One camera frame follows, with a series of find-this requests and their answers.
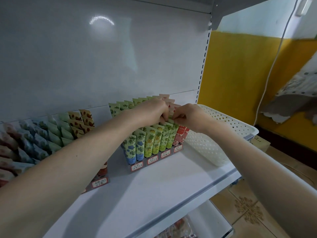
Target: white plastic basket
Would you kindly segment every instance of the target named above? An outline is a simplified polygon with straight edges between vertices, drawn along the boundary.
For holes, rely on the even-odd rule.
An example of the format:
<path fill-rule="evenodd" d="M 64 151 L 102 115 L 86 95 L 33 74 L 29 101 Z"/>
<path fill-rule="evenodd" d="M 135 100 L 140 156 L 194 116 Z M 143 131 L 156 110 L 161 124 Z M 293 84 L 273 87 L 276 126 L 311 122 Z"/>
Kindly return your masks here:
<path fill-rule="evenodd" d="M 241 122 L 240 120 L 232 118 L 205 105 L 199 104 L 199 106 L 214 119 L 230 124 L 232 129 L 234 129 L 234 131 L 245 140 L 249 141 L 259 133 L 257 128 L 247 123 Z M 207 135 L 196 133 L 191 130 L 188 132 L 185 142 L 216 166 L 220 167 L 230 162 L 219 145 Z"/>

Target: red bordered label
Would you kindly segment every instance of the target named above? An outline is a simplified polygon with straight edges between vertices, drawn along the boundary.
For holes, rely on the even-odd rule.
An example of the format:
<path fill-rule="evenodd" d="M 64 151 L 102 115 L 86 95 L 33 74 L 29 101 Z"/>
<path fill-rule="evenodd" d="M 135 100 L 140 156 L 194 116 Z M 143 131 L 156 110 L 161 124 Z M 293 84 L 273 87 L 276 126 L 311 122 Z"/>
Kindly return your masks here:
<path fill-rule="evenodd" d="M 170 155 L 171 154 L 171 150 L 167 150 L 167 151 L 164 151 L 163 153 L 161 153 L 161 159 L 165 158 L 166 156 Z"/>
<path fill-rule="evenodd" d="M 104 184 L 107 184 L 107 183 L 108 183 L 108 179 L 107 178 L 103 178 L 103 179 L 94 181 L 91 184 L 92 184 L 93 188 L 96 188 L 98 186 L 101 186 L 101 185 L 104 185 Z"/>
<path fill-rule="evenodd" d="M 154 156 L 154 157 L 152 157 L 152 158 L 149 158 L 149 159 L 147 160 L 147 164 L 152 164 L 152 163 L 158 161 L 158 159 L 159 159 L 159 157 L 158 157 L 157 155 Z"/>
<path fill-rule="evenodd" d="M 143 167 L 143 162 L 134 164 L 134 165 L 131 166 L 131 171 L 136 171 L 137 169 L 140 169 L 142 167 Z"/>
<path fill-rule="evenodd" d="M 183 149 L 183 145 L 181 144 L 180 146 L 177 146 L 176 148 L 174 148 L 174 153 L 176 153 L 182 149 Z"/>

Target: floor tile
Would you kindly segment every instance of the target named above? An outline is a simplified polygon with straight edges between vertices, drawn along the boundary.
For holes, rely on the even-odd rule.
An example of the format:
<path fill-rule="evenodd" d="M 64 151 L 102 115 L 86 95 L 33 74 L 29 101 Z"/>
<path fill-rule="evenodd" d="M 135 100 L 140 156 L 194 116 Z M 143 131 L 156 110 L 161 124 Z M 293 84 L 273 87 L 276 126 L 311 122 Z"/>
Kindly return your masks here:
<path fill-rule="evenodd" d="M 247 208 L 250 208 L 257 202 L 256 196 L 244 179 L 239 180 L 236 185 L 229 188 L 229 191 Z"/>
<path fill-rule="evenodd" d="M 277 238 L 289 238 L 282 227 L 280 227 L 280 225 L 274 220 L 274 218 L 267 212 L 267 210 L 259 201 L 250 209 L 250 212 L 256 218 L 258 218 L 258 220 Z"/>
<path fill-rule="evenodd" d="M 278 149 L 270 146 L 267 151 L 266 154 L 271 156 L 273 159 L 275 159 L 277 162 L 281 163 L 281 164 L 286 164 L 289 167 L 296 167 L 296 165 L 300 164 L 300 162 L 294 158 L 292 158 L 291 156 L 279 151 Z"/>
<path fill-rule="evenodd" d="M 295 169 L 309 178 L 313 182 L 315 189 L 317 189 L 317 170 L 314 170 L 303 163 L 299 163 Z"/>
<path fill-rule="evenodd" d="M 307 184 L 309 184 L 310 186 L 312 187 L 315 187 L 315 183 L 310 179 L 308 178 L 306 175 L 304 175 L 303 173 L 299 172 L 297 170 L 297 168 L 292 168 L 292 167 L 289 167 L 288 165 L 286 164 L 282 164 L 285 168 L 287 168 L 288 170 L 290 170 L 291 172 L 293 172 L 295 175 L 297 175 L 299 178 L 301 178 L 303 181 L 305 181 Z"/>
<path fill-rule="evenodd" d="M 247 208 L 238 201 L 233 194 L 228 191 L 228 189 L 224 189 L 219 192 L 210 198 L 210 200 L 220 210 L 230 224 L 233 224 L 247 211 Z"/>
<path fill-rule="evenodd" d="M 247 211 L 233 228 L 235 234 L 232 238 L 275 238 L 250 211 Z"/>

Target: forearm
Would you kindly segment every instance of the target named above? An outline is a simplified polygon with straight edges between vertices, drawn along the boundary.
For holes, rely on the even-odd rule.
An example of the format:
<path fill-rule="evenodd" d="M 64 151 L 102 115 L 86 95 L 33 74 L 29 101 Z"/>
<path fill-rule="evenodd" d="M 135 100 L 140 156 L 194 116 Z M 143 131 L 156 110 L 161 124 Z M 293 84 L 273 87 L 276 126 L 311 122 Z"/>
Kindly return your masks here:
<path fill-rule="evenodd" d="M 0 224 L 0 234 L 14 237 L 19 231 L 26 237 L 26 229 L 33 229 L 31 237 L 44 235 L 121 142 L 138 128 L 128 118 L 128 112 L 75 140 L 1 188 L 0 214 L 6 220 Z"/>
<path fill-rule="evenodd" d="M 211 125 L 206 135 L 223 149 L 259 201 L 291 237 L 315 235 L 316 190 L 225 123 Z"/>

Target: shelf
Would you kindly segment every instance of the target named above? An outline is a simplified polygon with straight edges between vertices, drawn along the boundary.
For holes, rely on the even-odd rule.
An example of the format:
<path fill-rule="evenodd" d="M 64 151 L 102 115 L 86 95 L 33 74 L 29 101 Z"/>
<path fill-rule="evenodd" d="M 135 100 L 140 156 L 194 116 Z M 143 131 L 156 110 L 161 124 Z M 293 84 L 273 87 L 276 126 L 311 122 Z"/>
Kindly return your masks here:
<path fill-rule="evenodd" d="M 108 161 L 110 183 L 81 195 L 45 238 L 149 238 L 185 216 L 241 175 L 184 150 L 130 174 L 122 150 Z"/>
<path fill-rule="evenodd" d="M 189 212 L 188 216 L 199 238 L 229 238 L 233 235 L 231 224 L 209 200 Z"/>

